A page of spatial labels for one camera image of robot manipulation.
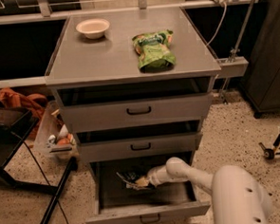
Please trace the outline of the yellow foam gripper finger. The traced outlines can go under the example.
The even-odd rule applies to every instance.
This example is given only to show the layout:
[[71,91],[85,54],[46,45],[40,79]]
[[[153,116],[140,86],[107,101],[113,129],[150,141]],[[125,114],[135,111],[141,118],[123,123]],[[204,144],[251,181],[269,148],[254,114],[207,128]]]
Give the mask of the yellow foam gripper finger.
[[136,184],[139,187],[148,187],[149,186],[149,180],[146,177],[140,177],[136,180]]

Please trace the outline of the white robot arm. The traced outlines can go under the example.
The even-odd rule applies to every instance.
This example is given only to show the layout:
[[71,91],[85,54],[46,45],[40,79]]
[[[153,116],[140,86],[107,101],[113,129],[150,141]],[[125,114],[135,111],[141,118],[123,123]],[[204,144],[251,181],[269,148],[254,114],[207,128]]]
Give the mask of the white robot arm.
[[182,159],[170,158],[163,166],[153,167],[137,178],[136,185],[147,187],[181,181],[190,181],[211,196],[215,224],[269,224],[272,209],[269,193],[238,166],[223,166],[210,175]]

